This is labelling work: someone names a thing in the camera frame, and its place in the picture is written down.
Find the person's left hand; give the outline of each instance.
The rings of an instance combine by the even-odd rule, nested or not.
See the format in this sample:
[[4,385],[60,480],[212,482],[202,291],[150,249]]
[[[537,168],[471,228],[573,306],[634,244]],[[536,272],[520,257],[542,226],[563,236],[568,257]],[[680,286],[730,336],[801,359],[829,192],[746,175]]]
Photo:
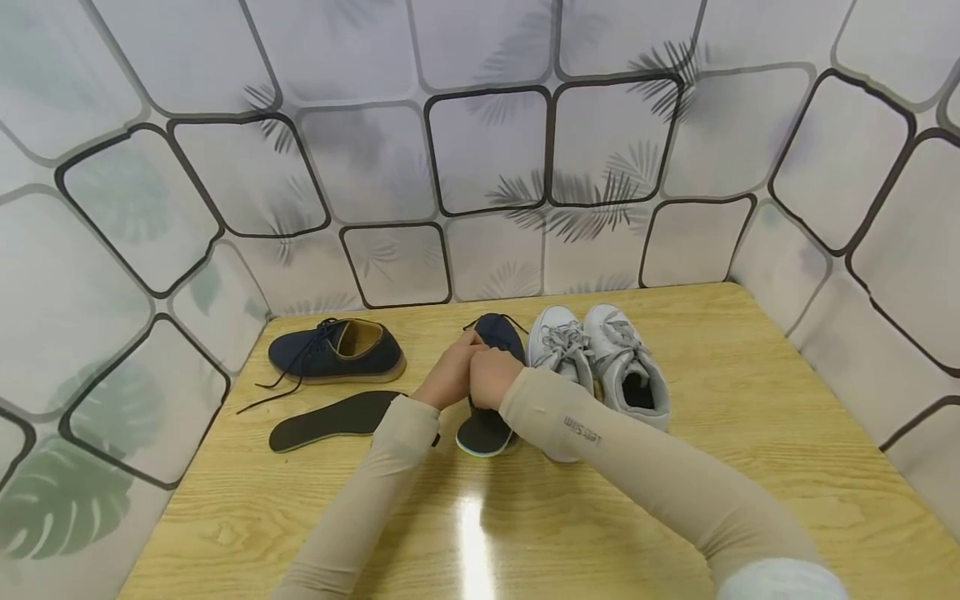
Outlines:
[[456,404],[469,393],[470,358],[478,350],[486,349],[489,348],[476,331],[464,331],[459,340],[444,350],[410,397],[438,410]]

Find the navy suede shoe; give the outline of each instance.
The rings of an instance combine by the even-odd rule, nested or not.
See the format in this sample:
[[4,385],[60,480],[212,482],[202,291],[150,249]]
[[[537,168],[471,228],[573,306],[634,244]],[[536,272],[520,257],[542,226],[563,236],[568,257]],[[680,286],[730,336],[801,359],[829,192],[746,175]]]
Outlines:
[[[523,342],[514,325],[524,333],[526,329],[512,318],[498,313],[488,313],[464,329],[471,325],[484,344],[510,352],[516,360],[526,366],[526,352],[523,350]],[[467,400],[470,404],[470,417],[457,431],[457,445],[474,456],[496,456],[512,445],[515,441],[514,431],[503,421],[500,414],[494,410],[477,408],[473,404],[472,397],[468,396]]]
[[297,382],[289,392],[258,400],[239,411],[288,396],[304,383],[384,383],[393,381],[407,368],[403,350],[387,327],[362,319],[325,319],[316,329],[287,333],[273,340],[267,356],[280,377]]

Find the beige arm sleeve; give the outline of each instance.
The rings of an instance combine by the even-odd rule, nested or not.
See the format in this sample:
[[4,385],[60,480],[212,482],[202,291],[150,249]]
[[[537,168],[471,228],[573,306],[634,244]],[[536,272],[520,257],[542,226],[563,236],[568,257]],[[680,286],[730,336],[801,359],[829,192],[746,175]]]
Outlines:
[[274,591],[274,600],[347,598],[400,495],[440,430],[440,411],[397,396],[370,451],[333,499]]
[[500,414],[531,444],[582,458],[696,546],[717,588],[763,559],[820,562],[803,526],[760,485],[551,371],[524,369]]

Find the insole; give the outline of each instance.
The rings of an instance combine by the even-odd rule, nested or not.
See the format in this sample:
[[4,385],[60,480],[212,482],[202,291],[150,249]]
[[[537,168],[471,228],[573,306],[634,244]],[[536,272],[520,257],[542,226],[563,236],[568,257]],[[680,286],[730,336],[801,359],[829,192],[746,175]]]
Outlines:
[[623,378],[623,399],[627,401],[627,406],[647,410],[657,409],[650,385],[649,383],[643,385],[643,377],[639,373],[632,372]]
[[457,430],[457,445],[474,456],[496,456],[514,436],[513,430],[494,410],[476,409]]
[[375,390],[281,421],[270,434],[273,452],[289,452],[333,436],[369,436],[400,392]]

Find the table surface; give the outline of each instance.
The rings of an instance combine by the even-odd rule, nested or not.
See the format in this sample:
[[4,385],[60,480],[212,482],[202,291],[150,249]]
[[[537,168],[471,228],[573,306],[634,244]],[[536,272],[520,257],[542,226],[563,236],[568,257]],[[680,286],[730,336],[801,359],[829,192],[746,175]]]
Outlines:
[[[960,547],[741,287],[732,283],[383,309],[413,391],[461,327],[485,312],[525,327],[542,308],[583,317],[620,306],[670,386],[670,432],[740,469],[810,529],[854,598],[944,598],[960,589]],[[333,438],[287,454],[267,439],[283,419],[371,389],[268,394],[266,351],[318,316],[271,322],[153,532],[122,598],[265,598],[370,445]],[[396,507],[355,596],[389,598],[711,597],[700,555],[588,466],[529,444],[480,459],[454,435],[465,402]]]

